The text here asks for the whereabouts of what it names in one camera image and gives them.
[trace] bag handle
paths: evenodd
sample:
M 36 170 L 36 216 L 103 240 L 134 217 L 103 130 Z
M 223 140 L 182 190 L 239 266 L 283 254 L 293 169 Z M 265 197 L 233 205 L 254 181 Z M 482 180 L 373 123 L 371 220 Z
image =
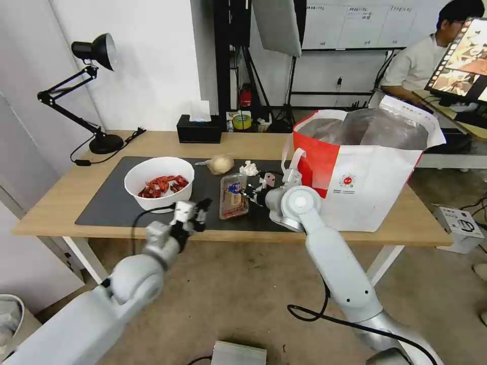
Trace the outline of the bag handle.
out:
M 286 172 L 286 167 L 284 165 L 286 161 L 286 157 L 288 156 L 289 149 L 291 148 L 291 142 L 292 142 L 293 135 L 292 133 L 288 136 L 288 139 L 286 140 L 286 143 L 284 144 L 283 147 L 283 154 L 281 158 L 281 170 L 283 173 Z M 303 150 L 302 148 L 297 148 L 296 151 L 294 152 L 293 158 L 291 160 L 291 163 L 289 164 L 290 169 L 296 169 L 298 167 L 299 160 L 301 160 L 301 157 L 306 156 L 306 151 Z

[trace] black mat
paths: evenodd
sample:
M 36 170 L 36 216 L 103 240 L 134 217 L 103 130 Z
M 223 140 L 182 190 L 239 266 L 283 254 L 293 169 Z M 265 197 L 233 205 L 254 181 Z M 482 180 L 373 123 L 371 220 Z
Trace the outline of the black mat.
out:
M 135 199 L 125 190 L 123 181 L 127 172 L 148 157 L 127 156 L 120 160 L 112 173 L 105 180 L 95 196 L 91 199 L 88 206 L 83 210 L 76 220 L 77 225 L 81 226 L 111 226 L 111 227 L 131 227 L 135 217 L 143 212 Z M 195 162 L 204 159 L 185 159 L 194 166 Z M 235 167 L 228 172 L 238 172 L 238 168 L 244 165 L 244 160 L 235 160 Z M 280 171 L 281 162 L 272 160 L 255 160 L 257 168 L 265 171 Z M 251 204 L 250 212 L 237 218 L 221 220 L 218 214 L 220 204 L 220 180 L 225 175 L 212 175 L 206 166 L 194 166 L 195 180 L 191 201 L 198 202 L 204 198 L 212 198 L 213 203 L 206 217 L 206 226 L 209 230 L 225 231 L 260 231 L 260 232 L 289 232 L 273 223 L 269 219 L 266 209 Z M 254 186 L 258 183 L 258 177 L 253 177 L 249 183 Z M 173 213 L 144 215 L 138 227 L 146 227 L 153 221 L 169 223 Z

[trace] lamp base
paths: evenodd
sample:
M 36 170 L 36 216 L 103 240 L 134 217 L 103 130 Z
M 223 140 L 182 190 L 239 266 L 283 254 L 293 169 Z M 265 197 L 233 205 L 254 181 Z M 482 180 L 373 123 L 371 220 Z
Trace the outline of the lamp base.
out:
M 90 142 L 90 151 L 97 155 L 106 155 L 123 147 L 123 139 L 116 134 L 97 135 Z

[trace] lamp shade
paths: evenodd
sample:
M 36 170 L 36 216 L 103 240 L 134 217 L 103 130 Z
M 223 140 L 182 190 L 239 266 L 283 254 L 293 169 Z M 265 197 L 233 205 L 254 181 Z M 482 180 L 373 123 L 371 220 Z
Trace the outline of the lamp shade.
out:
M 99 35 L 92 43 L 73 42 L 71 50 L 76 57 L 82 60 L 97 61 L 111 71 L 117 62 L 117 49 L 109 33 Z

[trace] red crayfish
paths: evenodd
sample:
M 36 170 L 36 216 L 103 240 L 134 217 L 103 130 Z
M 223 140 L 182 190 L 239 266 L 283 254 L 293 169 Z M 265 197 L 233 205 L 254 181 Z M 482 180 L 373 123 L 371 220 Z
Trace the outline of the red crayfish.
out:
M 173 193 L 177 193 L 187 184 L 188 181 L 181 175 L 156 177 L 150 182 L 146 182 L 147 186 L 138 195 L 141 198 L 160 198 L 169 189 Z

